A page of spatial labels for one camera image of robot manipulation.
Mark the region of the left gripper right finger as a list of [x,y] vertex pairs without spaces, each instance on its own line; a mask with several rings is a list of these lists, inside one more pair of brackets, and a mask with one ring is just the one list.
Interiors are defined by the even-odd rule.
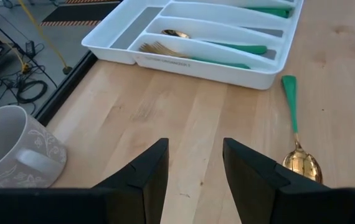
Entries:
[[355,224],[355,188],[329,188],[233,138],[223,162],[241,224]]

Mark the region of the gold spoon green handle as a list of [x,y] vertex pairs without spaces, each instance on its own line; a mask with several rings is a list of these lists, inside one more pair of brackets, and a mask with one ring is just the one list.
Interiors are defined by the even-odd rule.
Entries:
[[[161,33],[164,34],[164,35],[182,37],[182,38],[185,38],[185,39],[190,39],[191,38],[189,35],[187,35],[187,34],[185,34],[183,32],[177,31],[177,30],[173,30],[173,29],[165,29],[165,30],[162,30]],[[228,47],[228,48],[232,48],[232,49],[248,52],[248,53],[255,54],[255,55],[265,54],[267,52],[267,50],[268,50],[267,46],[265,46],[265,45],[234,45],[234,44],[224,44],[224,43],[210,42],[210,41],[208,41],[208,43],[221,45],[221,46],[224,46],[224,47]]]
[[300,144],[296,109],[297,79],[293,75],[284,75],[282,76],[281,81],[290,110],[290,118],[295,141],[294,150],[285,156],[282,166],[322,184],[323,175],[320,165],[311,154],[302,148]]

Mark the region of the black aluminium table frame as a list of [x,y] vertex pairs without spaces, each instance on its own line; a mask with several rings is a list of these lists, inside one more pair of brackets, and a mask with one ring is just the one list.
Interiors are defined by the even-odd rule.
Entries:
[[88,51],[78,61],[78,64],[71,69],[70,73],[50,95],[48,100],[37,110],[34,117],[39,123],[47,126],[97,60],[97,57]]

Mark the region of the black mat orange stripes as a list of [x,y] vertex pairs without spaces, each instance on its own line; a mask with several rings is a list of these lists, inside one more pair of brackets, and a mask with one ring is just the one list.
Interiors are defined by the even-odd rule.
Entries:
[[66,0],[40,26],[95,26],[122,0]]

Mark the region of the white plastic cutlery tray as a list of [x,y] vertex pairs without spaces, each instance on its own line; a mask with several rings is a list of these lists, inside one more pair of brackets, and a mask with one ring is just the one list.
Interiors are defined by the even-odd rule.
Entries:
[[[82,40],[99,59],[266,90],[304,0],[123,0]],[[164,35],[173,29],[190,39]],[[265,45],[265,54],[211,44]]]

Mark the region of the grey patterned mug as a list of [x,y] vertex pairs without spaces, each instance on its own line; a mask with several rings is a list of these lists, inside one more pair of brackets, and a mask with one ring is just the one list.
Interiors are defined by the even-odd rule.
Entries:
[[24,108],[0,107],[0,189],[50,187],[66,163],[65,146]]

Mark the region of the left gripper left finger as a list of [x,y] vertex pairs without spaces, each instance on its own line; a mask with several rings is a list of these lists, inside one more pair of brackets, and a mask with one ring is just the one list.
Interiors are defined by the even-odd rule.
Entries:
[[161,138],[89,189],[0,189],[0,224],[160,224],[168,171]]

